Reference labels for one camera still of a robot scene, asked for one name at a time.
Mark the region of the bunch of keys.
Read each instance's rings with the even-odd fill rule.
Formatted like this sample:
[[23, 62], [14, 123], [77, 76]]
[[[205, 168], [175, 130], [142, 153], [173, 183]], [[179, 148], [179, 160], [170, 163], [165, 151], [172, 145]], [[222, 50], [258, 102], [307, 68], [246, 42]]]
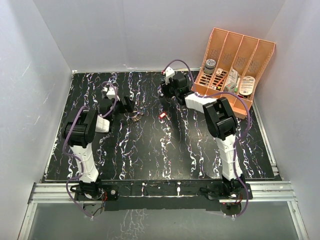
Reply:
[[141, 120], [141, 118], [144, 116], [144, 113], [143, 112], [136, 112], [135, 115], [133, 115], [130, 119], [133, 121], [133, 122], [138, 122]]

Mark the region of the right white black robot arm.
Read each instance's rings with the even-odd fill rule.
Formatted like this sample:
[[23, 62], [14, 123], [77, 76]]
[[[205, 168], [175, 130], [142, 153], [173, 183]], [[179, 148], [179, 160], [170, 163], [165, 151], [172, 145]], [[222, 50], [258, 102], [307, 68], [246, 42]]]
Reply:
[[209, 133], [215, 138], [222, 163], [222, 196], [230, 199], [236, 196], [249, 198], [244, 174], [240, 168], [236, 151], [238, 122], [226, 97], [201, 96], [190, 89], [188, 76], [173, 73], [160, 83], [161, 95], [175, 97], [179, 104], [201, 112], [205, 116]]

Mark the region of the red plastic key tag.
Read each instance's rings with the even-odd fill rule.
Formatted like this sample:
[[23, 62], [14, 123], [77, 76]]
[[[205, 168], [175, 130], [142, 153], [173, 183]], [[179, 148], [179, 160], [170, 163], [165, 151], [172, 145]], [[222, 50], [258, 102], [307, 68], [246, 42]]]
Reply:
[[159, 118], [160, 119], [163, 119], [163, 118], [166, 118], [167, 117], [167, 113], [166, 112], [162, 112], [160, 115], [159, 115]]

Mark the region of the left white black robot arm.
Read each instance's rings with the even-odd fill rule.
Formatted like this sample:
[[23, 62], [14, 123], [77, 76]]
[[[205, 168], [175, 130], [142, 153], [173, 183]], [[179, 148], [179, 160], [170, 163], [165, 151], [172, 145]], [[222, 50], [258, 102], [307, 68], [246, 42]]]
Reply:
[[79, 174], [75, 177], [79, 183], [66, 189], [92, 200], [99, 200], [106, 194], [99, 178], [92, 143], [96, 133], [108, 133], [110, 121], [99, 115], [96, 109], [82, 106], [71, 112], [64, 124], [62, 151], [65, 155], [75, 158]]

